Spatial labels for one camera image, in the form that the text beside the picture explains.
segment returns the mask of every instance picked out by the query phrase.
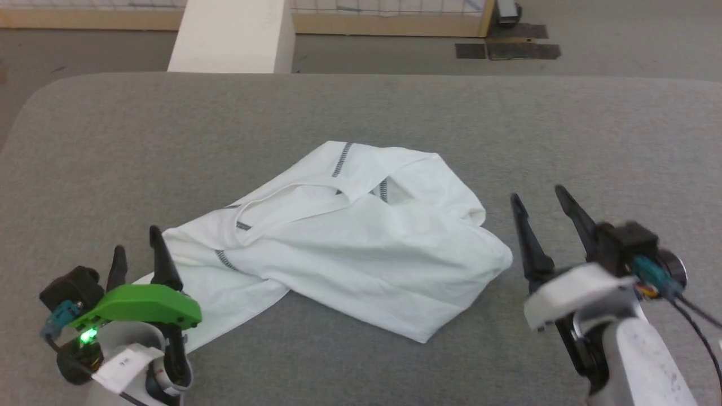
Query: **concrete floor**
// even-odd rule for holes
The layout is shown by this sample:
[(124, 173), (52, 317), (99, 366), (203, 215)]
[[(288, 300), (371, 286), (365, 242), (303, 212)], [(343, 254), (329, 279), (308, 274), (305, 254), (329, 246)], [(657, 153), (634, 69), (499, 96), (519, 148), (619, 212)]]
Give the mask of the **concrete floor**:
[[(519, 0), (524, 22), (546, 24), (556, 61), (456, 59), (455, 38), (299, 35), (302, 73), (614, 75), (722, 82), (720, 0)], [(163, 71), (175, 33), (0, 30), (0, 145), (22, 104), (62, 77)]]

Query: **gray table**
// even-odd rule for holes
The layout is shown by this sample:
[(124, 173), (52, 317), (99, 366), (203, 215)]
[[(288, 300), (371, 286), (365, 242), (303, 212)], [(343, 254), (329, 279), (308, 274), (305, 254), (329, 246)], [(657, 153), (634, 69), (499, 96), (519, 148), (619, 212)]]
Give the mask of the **gray table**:
[[(597, 220), (636, 219), (722, 308), (722, 85), (653, 79), (101, 74), (25, 106), (0, 155), (4, 405), (73, 405), (38, 338), (37, 299), (78, 264), (105, 274), (126, 246), (151, 270), (147, 228), (228, 204), (335, 139), (438, 152), (518, 244), (521, 194), (558, 264), (583, 258), (554, 196)], [(189, 405), (575, 405), (586, 383), (554, 332), (531, 333), (516, 262), (427, 344), (290, 294), (191, 355)], [(645, 305), (701, 405), (718, 401), (702, 345), (666, 303)]]

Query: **white tag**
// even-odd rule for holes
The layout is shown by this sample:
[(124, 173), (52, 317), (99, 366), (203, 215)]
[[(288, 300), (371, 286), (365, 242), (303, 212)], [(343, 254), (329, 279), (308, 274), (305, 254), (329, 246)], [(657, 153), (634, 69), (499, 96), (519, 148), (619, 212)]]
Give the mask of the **white tag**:
[(163, 356), (163, 351), (140, 344), (131, 344), (103, 363), (92, 378), (114, 394), (120, 394), (148, 363)]

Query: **wooden frame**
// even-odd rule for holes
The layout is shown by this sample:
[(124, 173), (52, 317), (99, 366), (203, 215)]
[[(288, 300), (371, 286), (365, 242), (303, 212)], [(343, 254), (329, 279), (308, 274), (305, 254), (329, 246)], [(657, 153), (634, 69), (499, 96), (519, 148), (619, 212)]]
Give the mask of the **wooden frame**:
[[(483, 38), (489, 30), (494, 4), (495, 0), (486, 0), (481, 17), (293, 14), (293, 22), (298, 34)], [(0, 28), (177, 31), (182, 18), (183, 12), (178, 10), (0, 9)]]

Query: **crumpled white shirt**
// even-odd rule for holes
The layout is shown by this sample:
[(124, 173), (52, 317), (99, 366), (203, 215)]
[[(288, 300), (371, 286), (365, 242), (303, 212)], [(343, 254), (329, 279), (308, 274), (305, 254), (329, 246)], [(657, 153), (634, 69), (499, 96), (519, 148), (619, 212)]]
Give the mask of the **crumpled white shirt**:
[[(163, 233), (203, 322), (192, 351), (294, 290), (426, 342), (512, 262), (439, 155), (326, 142), (236, 202)], [(148, 275), (137, 283), (148, 283)]]

